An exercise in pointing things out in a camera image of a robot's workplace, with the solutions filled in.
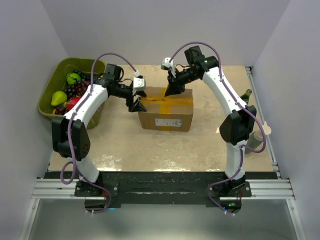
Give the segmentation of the taped cardboard express box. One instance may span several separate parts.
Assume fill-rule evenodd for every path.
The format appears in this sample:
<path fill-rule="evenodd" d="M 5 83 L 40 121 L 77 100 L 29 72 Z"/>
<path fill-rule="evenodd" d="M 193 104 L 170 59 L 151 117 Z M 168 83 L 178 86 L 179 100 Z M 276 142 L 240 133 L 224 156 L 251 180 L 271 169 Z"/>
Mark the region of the taped cardboard express box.
<path fill-rule="evenodd" d="M 141 127 L 146 130 L 188 132 L 194 115 L 193 90 L 165 97 L 165 87 L 148 86 L 141 103 L 146 112 L 139 112 Z"/>

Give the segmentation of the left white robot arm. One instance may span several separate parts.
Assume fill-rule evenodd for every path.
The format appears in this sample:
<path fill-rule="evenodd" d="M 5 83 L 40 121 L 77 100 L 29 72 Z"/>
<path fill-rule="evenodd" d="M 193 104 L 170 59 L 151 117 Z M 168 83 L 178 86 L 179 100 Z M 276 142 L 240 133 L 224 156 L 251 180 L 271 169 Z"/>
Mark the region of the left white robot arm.
<path fill-rule="evenodd" d="M 146 96 L 144 77 L 135 72 L 130 85 L 122 82 L 123 68 L 108 64 L 105 72 L 93 75 L 93 81 L 80 100 L 63 117 L 51 121 L 53 150 L 70 160 L 72 172 L 80 173 L 87 182 L 86 191 L 99 196 L 104 184 L 98 180 L 100 172 L 89 158 L 91 147 L 87 126 L 98 108 L 110 96 L 125 99 L 129 112 L 144 112 L 141 97 Z"/>

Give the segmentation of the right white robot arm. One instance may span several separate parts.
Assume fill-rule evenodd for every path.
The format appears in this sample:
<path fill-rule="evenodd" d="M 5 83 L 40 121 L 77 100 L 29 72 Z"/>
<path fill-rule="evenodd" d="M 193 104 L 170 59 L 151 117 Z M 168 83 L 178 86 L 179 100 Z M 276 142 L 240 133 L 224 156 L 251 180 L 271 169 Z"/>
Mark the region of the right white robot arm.
<path fill-rule="evenodd" d="M 222 71 L 219 54 L 206 57 L 198 45 L 185 50 L 184 54 L 189 67 L 182 71 L 177 70 L 172 57 L 162 60 L 161 68 L 168 71 L 168 86 L 164 95 L 182 94 L 185 86 L 195 80 L 202 80 L 213 92 L 225 114 L 225 120 L 219 127 L 227 148 L 222 189 L 227 196 L 233 197 L 246 180 L 244 147 L 253 130 L 257 110 L 247 105 L 230 85 Z"/>

